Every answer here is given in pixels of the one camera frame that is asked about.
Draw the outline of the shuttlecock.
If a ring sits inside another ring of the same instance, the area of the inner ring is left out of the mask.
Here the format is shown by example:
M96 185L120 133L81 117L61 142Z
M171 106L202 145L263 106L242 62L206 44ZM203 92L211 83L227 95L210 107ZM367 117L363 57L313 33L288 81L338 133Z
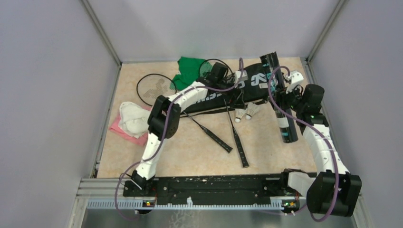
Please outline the shuttlecock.
M246 113L246 109L235 109L235 122L239 123Z
M245 118L247 120L250 120L259 111L260 111L260 106L255 104L255 103L253 103L253 102L250 102L247 105L246 117Z

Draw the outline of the black shuttlecock tube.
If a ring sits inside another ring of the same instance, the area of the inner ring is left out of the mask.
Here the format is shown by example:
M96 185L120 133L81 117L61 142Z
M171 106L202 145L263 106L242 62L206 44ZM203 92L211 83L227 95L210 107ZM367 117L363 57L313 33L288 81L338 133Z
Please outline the black shuttlecock tube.
M278 56L276 51L269 54L260 56L260 60L263 67L263 72L265 73L267 79L271 76L275 68L280 66ZM285 83L283 80L283 74L281 70L278 70L272 78L270 83L270 91L272 92L273 99L276 101L278 106L280 91L285 88ZM271 101L269 101L275 111L276 119L280 129L280 135L284 143L293 143L298 140L297 131L293 119L288 118L282 112L280 112Z

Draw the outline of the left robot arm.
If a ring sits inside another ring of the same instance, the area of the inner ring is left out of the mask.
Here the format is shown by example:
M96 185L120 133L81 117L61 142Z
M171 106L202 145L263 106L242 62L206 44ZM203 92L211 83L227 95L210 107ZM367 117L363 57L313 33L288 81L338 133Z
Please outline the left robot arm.
M184 90L171 96L159 96L148 118L148 140L138 166L131 175L134 190L140 196L152 192L152 181L165 140L172 138L178 130L181 113L210 92L225 94L234 91L238 84L247 78L243 59L239 59L239 69L232 80L225 77L226 67L216 63L212 71L192 82Z

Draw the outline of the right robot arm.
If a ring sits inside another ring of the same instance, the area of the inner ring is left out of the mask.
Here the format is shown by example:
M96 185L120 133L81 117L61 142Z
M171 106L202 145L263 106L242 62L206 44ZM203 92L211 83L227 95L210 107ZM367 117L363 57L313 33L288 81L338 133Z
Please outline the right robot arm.
M311 178L303 171L288 171L288 177L278 184L285 196L298 192L306 198L312 214L352 216L362 187L358 175L352 175L338 156L330 136L329 123L320 112L324 96L323 87L308 84L301 92L278 88L275 102L281 109L292 109L302 135L308 143L317 168L317 176Z

